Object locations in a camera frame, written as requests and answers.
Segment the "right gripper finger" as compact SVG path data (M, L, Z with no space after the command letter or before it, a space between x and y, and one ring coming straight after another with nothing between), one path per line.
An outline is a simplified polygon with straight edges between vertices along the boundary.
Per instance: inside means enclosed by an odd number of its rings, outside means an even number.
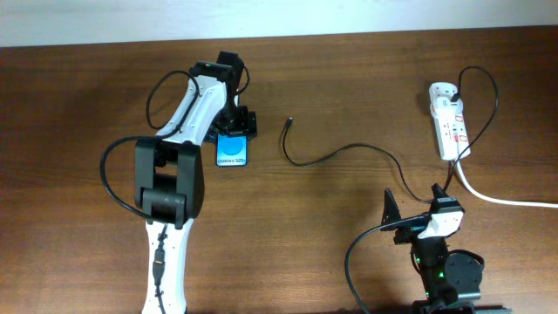
M432 185L432 194L433 201L444 201L448 197L446 191L438 183Z
M396 222L401 221L401 215L395 198L389 188L384 191L384 211L382 215L382 231L392 231L396 229Z

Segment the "blue screen Galaxy smartphone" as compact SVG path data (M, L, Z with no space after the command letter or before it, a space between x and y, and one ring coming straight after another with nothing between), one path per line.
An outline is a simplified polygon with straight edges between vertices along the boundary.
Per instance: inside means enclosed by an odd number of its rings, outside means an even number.
M216 144L216 165L218 167L245 167L247 164L247 137L219 135Z

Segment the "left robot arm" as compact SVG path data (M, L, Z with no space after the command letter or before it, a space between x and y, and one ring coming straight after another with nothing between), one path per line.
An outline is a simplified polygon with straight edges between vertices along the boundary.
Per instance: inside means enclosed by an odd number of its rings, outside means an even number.
M248 69L238 54L187 71L189 87L171 119L154 138L135 144L136 205L146 215L149 278L145 313L185 313L187 242L201 212L205 182L201 146L214 143L220 167L243 167L256 115L241 105Z

